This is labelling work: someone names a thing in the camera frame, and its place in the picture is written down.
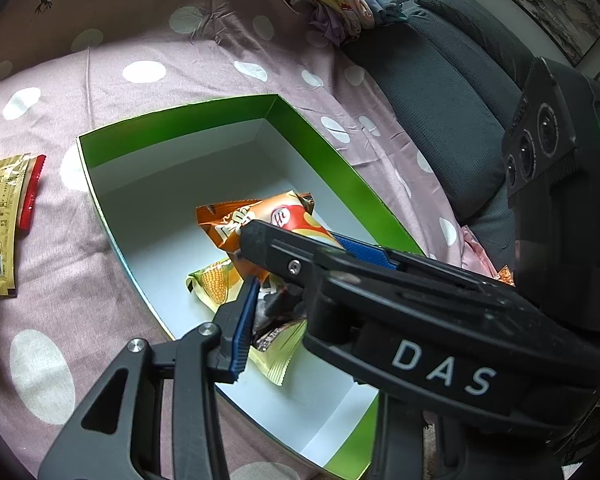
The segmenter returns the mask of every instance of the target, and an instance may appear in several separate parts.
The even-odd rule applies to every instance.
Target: screw
[[[138,353],[143,348],[144,348],[144,339],[140,339],[137,337],[135,339],[132,339],[131,341],[129,341],[126,344],[126,349],[129,350],[130,352],[133,352],[134,354]]]
[[[362,280],[359,277],[354,274],[349,274],[348,272],[343,272],[342,270],[330,270],[330,275],[332,278],[337,278],[343,282],[350,283],[351,285],[359,285],[362,283]]]
[[[218,330],[218,327],[210,321],[207,321],[198,327],[198,332],[202,335],[213,335],[216,333],[216,330]]]
[[[287,266],[287,269],[289,269],[289,272],[293,276],[297,276],[298,274],[300,274],[302,264],[298,260],[291,260]]]

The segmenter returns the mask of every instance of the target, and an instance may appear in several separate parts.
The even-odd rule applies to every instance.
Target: bedspread
[[[125,342],[162,339],[92,211],[75,137],[265,92],[324,135],[425,254],[493,275],[376,83],[284,0],[11,0],[0,15],[0,158],[47,160],[32,230],[17,241],[18,297],[0,299],[0,432],[32,472]],[[221,411],[234,480],[316,474]]]

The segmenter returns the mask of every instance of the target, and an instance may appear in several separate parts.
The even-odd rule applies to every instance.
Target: gray couch
[[[475,0],[414,0],[408,21],[343,51],[376,80],[429,161],[460,224],[496,268],[513,266],[500,140],[533,55]]]

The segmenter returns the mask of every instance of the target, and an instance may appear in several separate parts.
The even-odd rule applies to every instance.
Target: blue rubber grip
[[[389,258],[386,257],[386,254],[384,254],[384,251],[381,248],[336,233],[331,233],[331,235],[339,241],[344,250],[352,253],[357,259],[370,264],[386,267],[387,269],[396,268],[396,266],[389,261]]]

